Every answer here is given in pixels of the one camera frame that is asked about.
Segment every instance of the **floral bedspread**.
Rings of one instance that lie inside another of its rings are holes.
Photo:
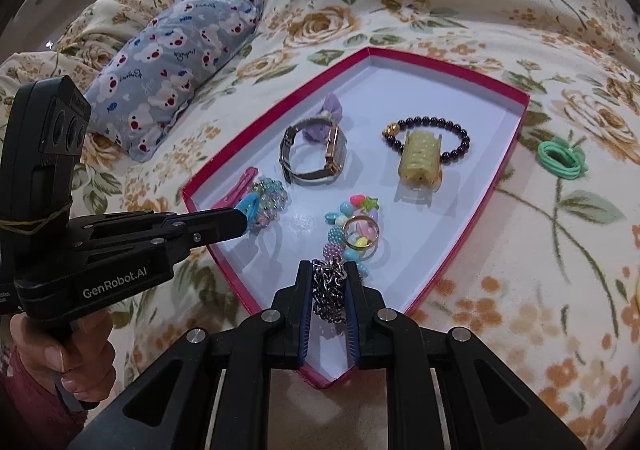
[[[174,0],[98,0],[55,52],[0,68],[0,141],[21,83],[69,74],[85,89]],[[615,438],[640,392],[640,49],[624,0],[265,0],[260,35],[202,87],[144,164],[88,137],[74,214],[186,211],[180,187],[294,88],[365,45],[443,59],[528,91],[519,145],[446,276],[414,312],[424,326],[469,326],[585,442]],[[535,159],[554,136],[590,167],[560,180]],[[206,250],[176,276],[113,308],[118,380],[128,385],[192,326],[245,316]],[[270,448],[386,448],[382,372],[329,390],[276,372]]]

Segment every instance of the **watch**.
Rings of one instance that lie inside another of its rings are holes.
[[[296,134],[304,128],[312,125],[327,125],[331,127],[329,131],[329,138],[326,142],[326,164],[324,168],[315,170],[314,172],[294,172],[291,169],[289,163],[289,154],[291,147],[296,138]],[[326,177],[333,177],[342,172],[344,168],[344,159],[347,156],[347,138],[340,127],[332,122],[329,118],[322,116],[314,116],[312,118],[306,118],[295,125],[291,125],[287,128],[280,142],[280,165],[282,166],[282,173],[287,183],[291,183],[291,178],[314,180],[324,179]]]

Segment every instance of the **bear pattern pillow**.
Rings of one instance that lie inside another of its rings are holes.
[[[252,37],[261,0],[176,0],[129,40],[84,95],[90,132],[145,161],[195,90]]]

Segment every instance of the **silver bolt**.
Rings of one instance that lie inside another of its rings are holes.
[[[391,322],[392,320],[398,318],[398,313],[396,313],[393,309],[383,307],[378,311],[378,318],[380,318],[383,322]]]
[[[260,318],[268,323],[277,322],[278,320],[280,320],[280,312],[276,311],[275,309],[267,309],[266,311],[262,312]]]
[[[454,327],[451,336],[459,342],[466,342],[471,338],[471,331],[465,327]]]
[[[199,344],[204,340],[206,334],[203,329],[192,329],[187,333],[187,341],[190,344]]]

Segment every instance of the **human hand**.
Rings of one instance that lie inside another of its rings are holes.
[[[78,320],[78,330],[64,344],[28,321],[25,314],[11,318],[11,335],[24,368],[52,394],[56,386],[52,370],[62,373],[62,385],[80,401],[108,397],[116,370],[115,350],[108,338],[113,328],[106,309]]]

